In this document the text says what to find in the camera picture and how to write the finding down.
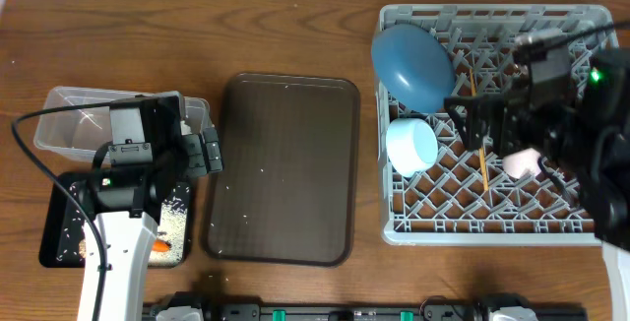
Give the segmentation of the wooden chopstick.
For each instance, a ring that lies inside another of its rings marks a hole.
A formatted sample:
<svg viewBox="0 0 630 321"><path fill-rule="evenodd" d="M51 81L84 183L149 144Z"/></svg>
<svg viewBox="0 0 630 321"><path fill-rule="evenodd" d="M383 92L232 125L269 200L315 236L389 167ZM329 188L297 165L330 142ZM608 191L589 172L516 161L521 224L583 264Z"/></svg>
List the wooden chopstick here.
<svg viewBox="0 0 630 321"><path fill-rule="evenodd" d="M476 92L476 82L475 82L475 75L473 73L473 69L469 69L469 75L470 75L471 94L472 94L472 96L476 96L476 94L477 94L477 92Z"/></svg>
<svg viewBox="0 0 630 321"><path fill-rule="evenodd" d="M478 157L479 157L479 164L480 164L480 172L482 176L483 190L484 192L488 192L489 179L488 179L488 172L487 172L487 165L486 165L485 149L483 146L478 149Z"/></svg>

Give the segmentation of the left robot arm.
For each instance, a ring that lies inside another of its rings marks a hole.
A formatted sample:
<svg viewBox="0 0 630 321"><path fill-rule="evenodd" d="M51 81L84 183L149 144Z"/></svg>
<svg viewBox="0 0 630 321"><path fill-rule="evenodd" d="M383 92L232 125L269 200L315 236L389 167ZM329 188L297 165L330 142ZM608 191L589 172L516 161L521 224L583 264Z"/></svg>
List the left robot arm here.
<svg viewBox="0 0 630 321"><path fill-rule="evenodd" d="M186 180L223 169L219 137L191 132L179 92L111 101L112 140L81 181L86 260L78 317L139 320L163 201Z"/></svg>

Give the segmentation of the orange carrot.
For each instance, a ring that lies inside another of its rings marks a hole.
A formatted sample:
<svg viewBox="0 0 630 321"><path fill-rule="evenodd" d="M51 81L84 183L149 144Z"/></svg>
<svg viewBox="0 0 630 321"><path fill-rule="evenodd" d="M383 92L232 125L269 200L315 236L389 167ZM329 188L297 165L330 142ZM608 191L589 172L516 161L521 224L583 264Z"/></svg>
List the orange carrot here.
<svg viewBox="0 0 630 321"><path fill-rule="evenodd" d="M166 253L169 250L170 245L167 242L159 239L157 239L152 246L152 251L157 253Z"/></svg>

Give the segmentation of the brown food scrap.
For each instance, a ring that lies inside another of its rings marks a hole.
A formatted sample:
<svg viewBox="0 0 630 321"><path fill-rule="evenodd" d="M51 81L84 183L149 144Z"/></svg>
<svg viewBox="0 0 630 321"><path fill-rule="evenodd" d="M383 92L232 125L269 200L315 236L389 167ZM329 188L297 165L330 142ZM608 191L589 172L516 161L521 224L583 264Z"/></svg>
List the brown food scrap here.
<svg viewBox="0 0 630 321"><path fill-rule="evenodd" d="M86 241L84 239L82 239L79 242L78 245L78 254L81 258L85 259L87 256L87 247L86 247Z"/></svg>

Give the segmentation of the pink cup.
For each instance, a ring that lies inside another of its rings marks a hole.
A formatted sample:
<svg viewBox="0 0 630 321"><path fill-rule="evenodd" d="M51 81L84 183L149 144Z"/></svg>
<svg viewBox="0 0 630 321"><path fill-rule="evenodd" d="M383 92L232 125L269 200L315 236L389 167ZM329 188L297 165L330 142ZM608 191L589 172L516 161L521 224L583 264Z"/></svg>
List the pink cup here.
<svg viewBox="0 0 630 321"><path fill-rule="evenodd" d="M524 176L537 176L541 173L538 166L540 153L535 149L525 149L502 159L503 170L512 178L521 179Z"/></svg>

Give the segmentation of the dark blue plate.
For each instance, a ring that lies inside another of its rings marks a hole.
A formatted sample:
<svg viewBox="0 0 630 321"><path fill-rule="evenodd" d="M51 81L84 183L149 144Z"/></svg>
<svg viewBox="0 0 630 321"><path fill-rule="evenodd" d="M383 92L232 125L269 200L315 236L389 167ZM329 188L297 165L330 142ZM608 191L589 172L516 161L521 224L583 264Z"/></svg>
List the dark blue plate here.
<svg viewBox="0 0 630 321"><path fill-rule="evenodd" d="M429 32L395 25L373 38L376 76L406 108L435 113L455 88L455 70L444 47Z"/></svg>

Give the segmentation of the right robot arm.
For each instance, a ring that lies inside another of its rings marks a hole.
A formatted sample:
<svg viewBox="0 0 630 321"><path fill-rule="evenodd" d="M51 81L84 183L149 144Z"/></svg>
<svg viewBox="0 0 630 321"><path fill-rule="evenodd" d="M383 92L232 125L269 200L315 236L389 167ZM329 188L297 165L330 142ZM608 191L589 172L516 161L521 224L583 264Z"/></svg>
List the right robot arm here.
<svg viewBox="0 0 630 321"><path fill-rule="evenodd" d="M484 137L506 157L535 149L578 180L579 206L594 221L612 296L612 317L629 317L629 52L597 53L575 100L568 51L524 46L528 76L499 95L451 96L444 107L470 151Z"/></svg>

